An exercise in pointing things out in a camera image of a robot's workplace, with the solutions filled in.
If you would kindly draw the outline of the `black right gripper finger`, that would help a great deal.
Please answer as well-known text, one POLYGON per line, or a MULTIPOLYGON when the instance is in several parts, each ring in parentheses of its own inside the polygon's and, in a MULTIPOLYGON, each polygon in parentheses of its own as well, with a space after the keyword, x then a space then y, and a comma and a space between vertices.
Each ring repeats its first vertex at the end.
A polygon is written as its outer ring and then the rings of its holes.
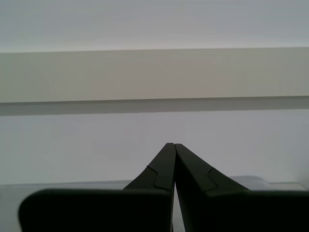
POLYGON ((176 148, 166 144, 122 190, 44 189, 26 197, 24 232, 170 232, 176 148))
POLYGON ((307 232, 309 194, 255 191, 176 144, 175 183, 187 232, 307 232))

